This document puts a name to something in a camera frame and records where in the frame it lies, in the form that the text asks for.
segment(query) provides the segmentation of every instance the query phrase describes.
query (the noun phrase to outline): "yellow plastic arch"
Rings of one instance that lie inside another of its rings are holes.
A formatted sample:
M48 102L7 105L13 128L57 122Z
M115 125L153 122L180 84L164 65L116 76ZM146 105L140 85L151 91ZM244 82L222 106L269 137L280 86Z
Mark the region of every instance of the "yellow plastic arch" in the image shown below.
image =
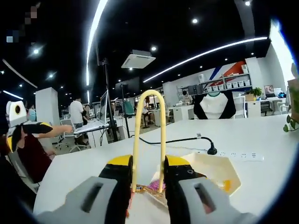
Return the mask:
M161 94L156 90L147 90L141 96L137 106L136 122L135 122L135 140L133 148L133 166L132 166L132 191L136 191L137 185L137 161L139 150L139 132L141 125L141 114L144 99L149 95L155 95L160 101L160 118L161 118L161 164L160 164L160 177L159 177L159 192L162 192L162 185L164 179L164 162L165 162L165 149L166 149L166 118L165 118L165 103Z

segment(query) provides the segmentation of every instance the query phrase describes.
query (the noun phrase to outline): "black ceiling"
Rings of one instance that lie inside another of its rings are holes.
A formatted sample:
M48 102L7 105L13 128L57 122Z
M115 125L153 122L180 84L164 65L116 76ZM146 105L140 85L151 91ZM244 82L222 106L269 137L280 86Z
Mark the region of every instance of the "black ceiling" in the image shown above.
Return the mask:
M38 86L38 89L50 86L56 89L59 104L68 105L71 96L65 94L78 91L82 93L83 101L86 101L86 90L92 91L92 101L95 101L96 96L105 91L106 85L103 67L97 66L95 41L89 60L91 84L88 87L85 85L85 64L89 29L98 2L42 1L37 9L37 18L31 19L31 24L24 25L25 17L29 17L26 12L30 12L30 7L37 5L37 2L11 0L7 3L9 6L6 6L12 13L6 19L2 59ZM248 16L250 14L253 16L252 21ZM193 18L199 22L192 24ZM12 30L25 30L25 35L19 32L19 38L14 35L14 43L6 43L6 36ZM116 95L112 87L118 79L139 76L144 80L204 51L243 39L269 36L269 31L269 13L258 0L252 1L250 7L245 6L242 0L186 0L179 3L170 0L108 0L95 38L100 59L106 57L109 62L113 98ZM156 60L149 66L132 71L121 68L131 50L150 51L151 46L156 46L157 51L152 53ZM31 55L35 47L40 48L38 56ZM251 57L251 52L257 57L263 57L268 47L269 40L266 40L223 49L170 70L145 83L142 89L162 86L161 81L177 79L177 74L181 74L180 77L188 76L243 60ZM1 89L34 100L33 93L37 89L15 75L3 62L0 70L5 71L4 75L0 74ZM48 78L49 72L55 73L52 79Z

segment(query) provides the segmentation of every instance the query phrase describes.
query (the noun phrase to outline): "black sleeve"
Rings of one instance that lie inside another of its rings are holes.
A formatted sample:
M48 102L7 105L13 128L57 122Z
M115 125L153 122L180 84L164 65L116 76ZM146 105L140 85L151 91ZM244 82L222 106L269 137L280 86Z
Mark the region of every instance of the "black sleeve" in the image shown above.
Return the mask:
M207 119L206 114L204 110L202 109L200 103L202 99L206 96L207 94L202 94L202 95L197 95L194 98L194 114L198 117L198 119Z
M222 91L221 93L223 93L228 98L228 102L226 103L224 111L219 119L232 118L236 112L233 93L231 90Z

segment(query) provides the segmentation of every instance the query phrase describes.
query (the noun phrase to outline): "air conditioner unit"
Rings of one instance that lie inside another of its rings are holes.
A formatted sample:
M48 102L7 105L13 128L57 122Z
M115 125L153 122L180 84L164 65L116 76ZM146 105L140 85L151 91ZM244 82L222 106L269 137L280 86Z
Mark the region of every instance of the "air conditioner unit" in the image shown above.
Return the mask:
M123 69L144 69L150 63L152 63L156 58L150 55L150 52L133 50L125 62L122 64Z

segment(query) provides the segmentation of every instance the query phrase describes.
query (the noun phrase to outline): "red shirt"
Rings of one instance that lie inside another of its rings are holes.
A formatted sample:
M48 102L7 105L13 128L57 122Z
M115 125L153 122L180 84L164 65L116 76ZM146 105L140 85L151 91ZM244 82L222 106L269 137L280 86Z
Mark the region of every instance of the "red shirt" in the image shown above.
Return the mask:
M44 151L39 140L31 134L27 135L24 148L18 148L17 152L33 182L42 181L52 160Z

